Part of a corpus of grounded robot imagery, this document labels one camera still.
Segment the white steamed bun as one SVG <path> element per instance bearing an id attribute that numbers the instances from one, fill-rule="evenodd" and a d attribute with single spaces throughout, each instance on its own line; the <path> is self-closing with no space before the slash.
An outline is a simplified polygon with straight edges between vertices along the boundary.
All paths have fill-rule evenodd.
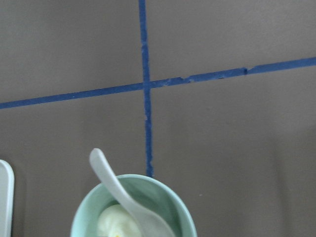
<path id="1" fill-rule="evenodd" d="M 98 237 L 141 237 L 133 217 L 120 205 L 106 208 L 97 221 Z"/>

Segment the green bowl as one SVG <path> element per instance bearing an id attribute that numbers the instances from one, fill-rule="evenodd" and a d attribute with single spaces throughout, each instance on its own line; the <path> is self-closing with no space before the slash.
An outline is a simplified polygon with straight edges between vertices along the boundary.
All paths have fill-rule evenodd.
<path id="1" fill-rule="evenodd" d="M 119 175 L 118 179 L 132 198 L 160 215 L 177 237 L 198 235 L 187 207 L 167 185 L 139 174 Z M 97 236 L 97 220 L 100 214 L 106 208 L 118 203 L 103 184 L 98 184 L 79 205 L 72 222 L 70 236 Z"/>

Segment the white bear tray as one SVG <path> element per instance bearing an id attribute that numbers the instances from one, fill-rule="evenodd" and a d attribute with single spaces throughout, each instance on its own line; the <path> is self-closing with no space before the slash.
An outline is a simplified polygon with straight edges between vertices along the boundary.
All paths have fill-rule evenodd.
<path id="1" fill-rule="evenodd" d="M 5 160 L 0 160 L 0 236 L 10 237 L 14 198 L 14 172 Z"/>

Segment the white ceramic spoon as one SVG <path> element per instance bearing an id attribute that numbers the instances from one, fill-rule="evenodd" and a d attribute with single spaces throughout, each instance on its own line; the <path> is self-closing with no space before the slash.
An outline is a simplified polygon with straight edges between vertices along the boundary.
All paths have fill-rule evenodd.
<path id="1" fill-rule="evenodd" d="M 111 195 L 133 217 L 144 237 L 174 237 L 175 233 L 168 223 L 155 212 L 134 200 L 122 186 L 105 155 L 94 148 L 89 155 L 90 165 L 101 183 Z"/>

